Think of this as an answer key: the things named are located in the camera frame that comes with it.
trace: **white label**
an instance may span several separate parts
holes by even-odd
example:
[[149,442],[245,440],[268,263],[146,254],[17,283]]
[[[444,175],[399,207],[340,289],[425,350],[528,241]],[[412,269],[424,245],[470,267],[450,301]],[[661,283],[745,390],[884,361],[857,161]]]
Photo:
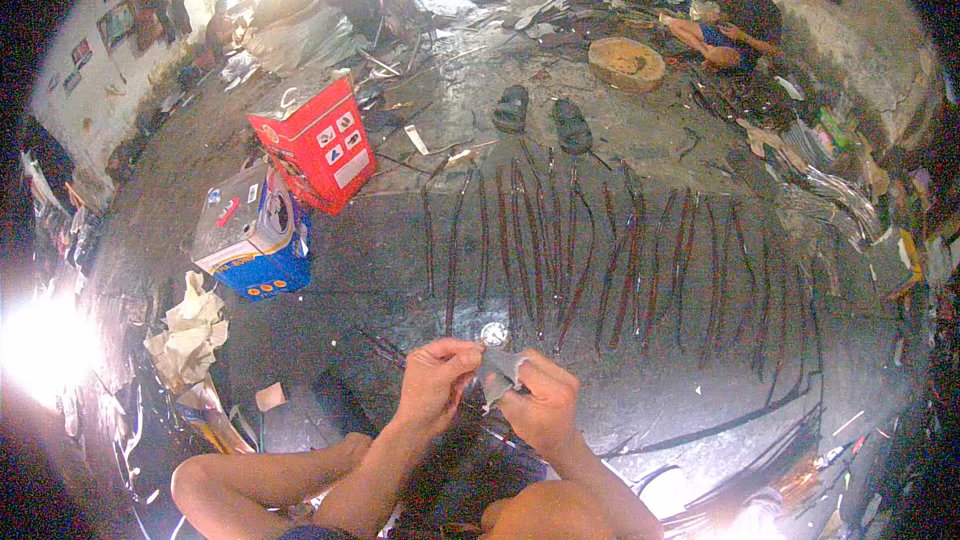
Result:
[[360,143],[360,130],[353,130],[353,133],[350,134],[349,137],[343,141],[343,144],[346,145],[347,150],[353,149],[359,143]]
[[354,125],[354,114],[350,111],[340,115],[340,118],[337,119],[337,129],[341,132],[346,132],[347,128]]
[[325,130],[317,134],[317,144],[322,149],[333,142],[333,139],[336,137],[337,133],[333,131],[333,126],[329,125]]
[[337,144],[333,148],[330,148],[330,150],[323,155],[323,157],[326,158],[327,165],[333,165],[337,161],[340,161],[345,154],[347,154],[347,152],[344,150],[344,148],[340,144]]
[[363,169],[370,162],[370,153],[364,149],[356,154],[355,157],[346,162],[346,164],[336,173],[333,174],[333,179],[337,180],[337,186],[341,189],[345,188],[348,184],[354,181],[354,177],[360,172],[363,172]]

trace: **black t-shirt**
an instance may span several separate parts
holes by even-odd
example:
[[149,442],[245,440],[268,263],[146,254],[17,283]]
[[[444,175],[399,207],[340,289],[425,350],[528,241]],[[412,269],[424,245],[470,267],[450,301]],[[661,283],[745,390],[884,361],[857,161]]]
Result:
[[783,18],[773,0],[721,0],[720,10],[753,38],[773,45],[780,42]]

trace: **leg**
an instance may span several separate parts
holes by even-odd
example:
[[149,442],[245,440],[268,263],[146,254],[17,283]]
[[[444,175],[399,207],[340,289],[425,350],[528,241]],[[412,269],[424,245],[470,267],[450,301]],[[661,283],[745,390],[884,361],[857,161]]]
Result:
[[740,53],[728,46],[714,46],[704,41],[704,31],[696,21],[670,18],[667,23],[673,37],[702,54],[704,66],[721,69],[740,66]]
[[276,538],[292,523],[267,510],[317,496],[359,464],[371,439],[348,434],[322,450],[291,454],[201,454],[180,464],[171,492],[208,538]]

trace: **bright light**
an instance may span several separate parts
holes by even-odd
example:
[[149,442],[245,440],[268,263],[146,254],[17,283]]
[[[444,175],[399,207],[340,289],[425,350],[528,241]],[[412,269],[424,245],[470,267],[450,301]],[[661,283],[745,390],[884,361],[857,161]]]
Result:
[[84,380],[99,348],[90,322],[74,307],[72,294],[37,297],[4,321],[0,365],[4,375],[54,410],[58,396]]

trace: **knee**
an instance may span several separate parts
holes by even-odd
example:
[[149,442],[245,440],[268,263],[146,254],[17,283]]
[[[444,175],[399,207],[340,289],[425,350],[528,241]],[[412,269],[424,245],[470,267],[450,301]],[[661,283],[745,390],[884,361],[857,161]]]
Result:
[[209,457],[211,454],[191,456],[174,470],[174,474],[170,477],[170,495],[178,507],[183,508],[184,500],[195,494],[197,488],[203,484]]

